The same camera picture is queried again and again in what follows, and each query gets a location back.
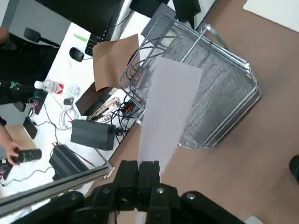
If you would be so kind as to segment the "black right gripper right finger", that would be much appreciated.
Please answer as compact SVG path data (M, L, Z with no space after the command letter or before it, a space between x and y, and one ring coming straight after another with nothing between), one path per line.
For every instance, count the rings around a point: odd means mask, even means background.
M242 224L217 203L197 191L181 196L175 187L162 184L158 161L144 161L138 175L138 211L146 224Z

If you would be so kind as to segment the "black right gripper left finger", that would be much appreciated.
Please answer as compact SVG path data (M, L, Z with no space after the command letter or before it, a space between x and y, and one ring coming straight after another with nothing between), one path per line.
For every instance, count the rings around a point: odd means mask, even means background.
M122 161L114 181L96 187L90 196L69 191L51 200L47 224L115 224L119 211L136 206L137 161Z

